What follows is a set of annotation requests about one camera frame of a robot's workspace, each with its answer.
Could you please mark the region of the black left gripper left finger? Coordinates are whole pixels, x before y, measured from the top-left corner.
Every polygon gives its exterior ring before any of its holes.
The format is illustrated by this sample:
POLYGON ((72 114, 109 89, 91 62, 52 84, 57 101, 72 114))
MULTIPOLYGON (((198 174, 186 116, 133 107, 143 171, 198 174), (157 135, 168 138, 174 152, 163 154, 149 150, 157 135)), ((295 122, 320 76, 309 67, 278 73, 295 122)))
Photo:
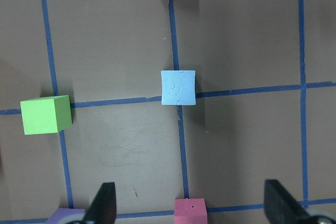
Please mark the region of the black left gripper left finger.
POLYGON ((84 215, 83 223, 115 223, 117 217, 117 202, 115 183, 103 183, 92 204, 84 215))

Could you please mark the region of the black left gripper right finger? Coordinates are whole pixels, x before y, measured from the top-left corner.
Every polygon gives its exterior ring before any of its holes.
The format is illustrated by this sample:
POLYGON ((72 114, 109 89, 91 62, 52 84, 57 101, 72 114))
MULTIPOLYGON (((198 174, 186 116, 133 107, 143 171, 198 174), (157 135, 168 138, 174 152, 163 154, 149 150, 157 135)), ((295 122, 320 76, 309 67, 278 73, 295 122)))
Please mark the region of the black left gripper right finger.
POLYGON ((271 224, 317 223, 276 179, 265 180, 264 213, 271 224))

